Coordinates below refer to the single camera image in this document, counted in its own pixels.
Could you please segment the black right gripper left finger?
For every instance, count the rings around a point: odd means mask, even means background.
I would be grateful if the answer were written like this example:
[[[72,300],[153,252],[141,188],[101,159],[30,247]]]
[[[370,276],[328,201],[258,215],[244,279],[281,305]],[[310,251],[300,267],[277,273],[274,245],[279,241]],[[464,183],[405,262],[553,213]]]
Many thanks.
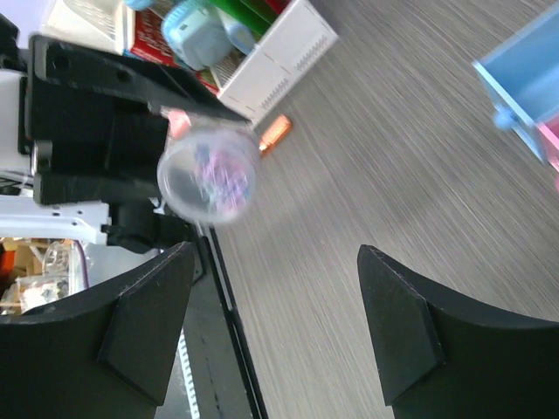
[[[83,292],[2,317],[2,417],[153,417],[194,268],[193,246],[181,243]]]

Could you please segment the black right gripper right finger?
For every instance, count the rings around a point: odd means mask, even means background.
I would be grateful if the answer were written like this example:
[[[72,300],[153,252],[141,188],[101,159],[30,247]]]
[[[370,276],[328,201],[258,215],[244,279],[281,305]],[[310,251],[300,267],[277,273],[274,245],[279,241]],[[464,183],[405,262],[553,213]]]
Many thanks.
[[[359,249],[357,268],[395,417],[557,417],[556,322],[482,303],[371,245]]]

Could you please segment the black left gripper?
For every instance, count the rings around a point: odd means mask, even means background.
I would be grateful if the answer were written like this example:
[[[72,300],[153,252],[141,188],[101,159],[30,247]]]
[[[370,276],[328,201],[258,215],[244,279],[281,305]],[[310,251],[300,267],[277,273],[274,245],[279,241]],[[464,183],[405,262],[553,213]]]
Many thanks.
[[[25,137],[36,146],[39,205],[160,198],[156,183],[86,175],[152,175],[165,149],[162,106],[222,120],[249,120],[184,70],[56,38],[29,38]]]

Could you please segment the orange highlighter marker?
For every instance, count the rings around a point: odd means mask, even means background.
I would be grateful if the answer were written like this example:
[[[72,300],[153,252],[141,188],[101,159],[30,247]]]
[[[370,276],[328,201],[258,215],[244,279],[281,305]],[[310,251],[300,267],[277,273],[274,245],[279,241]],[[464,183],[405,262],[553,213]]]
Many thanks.
[[[287,116],[284,114],[278,116],[260,137],[260,156],[264,157],[269,154],[290,134],[292,129],[293,123]]]

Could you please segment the sky blue drawer box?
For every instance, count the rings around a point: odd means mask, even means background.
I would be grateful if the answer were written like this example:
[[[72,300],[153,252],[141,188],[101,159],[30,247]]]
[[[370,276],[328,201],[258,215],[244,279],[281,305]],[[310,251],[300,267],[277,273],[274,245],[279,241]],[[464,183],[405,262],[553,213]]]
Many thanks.
[[[558,5],[498,45],[473,68],[493,104],[493,123],[515,132],[540,161],[538,125],[558,113]]]

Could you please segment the pink drawer box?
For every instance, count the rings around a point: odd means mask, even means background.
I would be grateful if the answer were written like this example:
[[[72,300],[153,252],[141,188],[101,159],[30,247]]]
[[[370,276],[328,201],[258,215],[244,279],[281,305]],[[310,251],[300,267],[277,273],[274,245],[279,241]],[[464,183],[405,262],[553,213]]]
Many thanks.
[[[559,118],[540,123],[538,131],[549,165],[559,173]]]

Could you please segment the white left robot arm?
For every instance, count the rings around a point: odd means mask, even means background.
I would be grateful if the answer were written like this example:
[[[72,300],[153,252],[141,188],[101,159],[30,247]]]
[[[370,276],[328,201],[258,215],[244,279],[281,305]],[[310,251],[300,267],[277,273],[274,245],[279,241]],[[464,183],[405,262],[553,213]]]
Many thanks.
[[[29,170],[33,193],[2,198],[2,234],[154,248],[162,110],[245,119],[186,71],[40,34],[21,50],[18,34],[2,20],[1,167]]]

